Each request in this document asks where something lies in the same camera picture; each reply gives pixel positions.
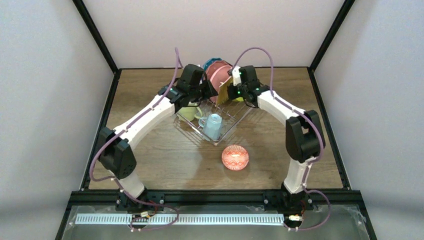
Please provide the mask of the yellow-green bowl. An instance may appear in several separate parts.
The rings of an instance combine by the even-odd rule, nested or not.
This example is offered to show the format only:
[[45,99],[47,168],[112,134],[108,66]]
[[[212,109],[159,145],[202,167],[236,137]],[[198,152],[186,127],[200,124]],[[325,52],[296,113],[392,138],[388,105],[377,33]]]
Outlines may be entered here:
[[244,99],[242,97],[237,97],[235,99],[232,99],[233,102],[244,102]]

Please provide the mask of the light green mug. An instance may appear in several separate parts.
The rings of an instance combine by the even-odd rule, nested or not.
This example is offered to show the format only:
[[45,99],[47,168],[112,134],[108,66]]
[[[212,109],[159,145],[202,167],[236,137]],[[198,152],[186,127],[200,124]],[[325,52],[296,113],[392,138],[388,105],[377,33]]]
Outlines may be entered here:
[[202,109],[198,103],[191,102],[186,107],[182,107],[178,112],[178,119],[181,121],[188,120],[193,121],[194,119],[200,119],[203,117]]

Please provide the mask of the blue polka dot plate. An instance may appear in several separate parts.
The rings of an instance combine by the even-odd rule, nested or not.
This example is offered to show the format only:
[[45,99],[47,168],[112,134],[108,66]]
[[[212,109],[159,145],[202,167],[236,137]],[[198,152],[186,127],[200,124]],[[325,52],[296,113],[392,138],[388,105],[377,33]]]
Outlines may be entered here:
[[222,61],[222,59],[220,57],[213,57],[207,60],[202,66],[204,71],[206,71],[210,67],[210,65],[212,65],[216,61]]

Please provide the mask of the pink polka dot plate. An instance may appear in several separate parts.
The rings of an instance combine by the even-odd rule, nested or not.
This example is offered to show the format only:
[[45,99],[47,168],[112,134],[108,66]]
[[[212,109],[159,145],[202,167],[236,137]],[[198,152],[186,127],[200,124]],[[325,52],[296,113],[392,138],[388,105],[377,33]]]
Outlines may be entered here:
[[208,80],[214,88],[219,88],[220,83],[230,77],[232,66],[224,60],[216,61],[206,70]]

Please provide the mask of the light blue mug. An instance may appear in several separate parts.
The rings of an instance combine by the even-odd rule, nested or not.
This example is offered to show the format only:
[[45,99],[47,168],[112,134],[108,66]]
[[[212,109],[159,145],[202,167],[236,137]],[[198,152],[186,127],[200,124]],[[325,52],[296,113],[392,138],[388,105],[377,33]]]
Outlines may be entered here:
[[217,141],[221,135],[223,118],[216,113],[209,114],[198,120],[198,124],[202,127],[204,136],[211,141]]

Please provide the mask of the red patterned bowl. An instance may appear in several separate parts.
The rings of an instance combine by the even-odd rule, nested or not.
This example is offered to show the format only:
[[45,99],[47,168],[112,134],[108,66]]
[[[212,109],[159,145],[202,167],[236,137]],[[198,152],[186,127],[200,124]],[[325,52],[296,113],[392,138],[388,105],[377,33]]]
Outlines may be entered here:
[[222,151],[221,161],[227,169],[241,171],[249,163],[249,153],[241,145],[229,145]]

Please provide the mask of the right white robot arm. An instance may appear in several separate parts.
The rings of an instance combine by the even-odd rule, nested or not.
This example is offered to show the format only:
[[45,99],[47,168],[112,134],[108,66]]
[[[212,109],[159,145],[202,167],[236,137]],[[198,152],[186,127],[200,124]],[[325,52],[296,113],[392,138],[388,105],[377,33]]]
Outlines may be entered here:
[[285,127],[285,148],[290,163],[283,187],[291,195],[305,192],[310,170],[325,148],[319,114],[296,107],[280,97],[271,84],[260,82],[252,65],[234,66],[228,74],[232,77],[232,84],[227,88],[231,100],[242,98],[249,106],[269,113]]

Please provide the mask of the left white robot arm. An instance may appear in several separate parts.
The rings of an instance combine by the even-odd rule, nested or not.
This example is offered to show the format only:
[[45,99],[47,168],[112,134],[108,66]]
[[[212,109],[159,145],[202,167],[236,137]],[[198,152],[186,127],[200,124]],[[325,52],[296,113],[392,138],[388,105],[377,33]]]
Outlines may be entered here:
[[186,65],[180,77],[174,76],[163,86],[152,101],[121,125],[114,129],[104,127],[98,133],[97,152],[89,169],[94,182],[93,171],[97,162],[111,174],[102,180],[115,181],[120,191],[137,199],[146,187],[135,168],[137,160],[133,150],[140,141],[163,120],[176,114],[190,103],[197,103],[217,96],[217,91],[208,80],[205,70],[195,64]]

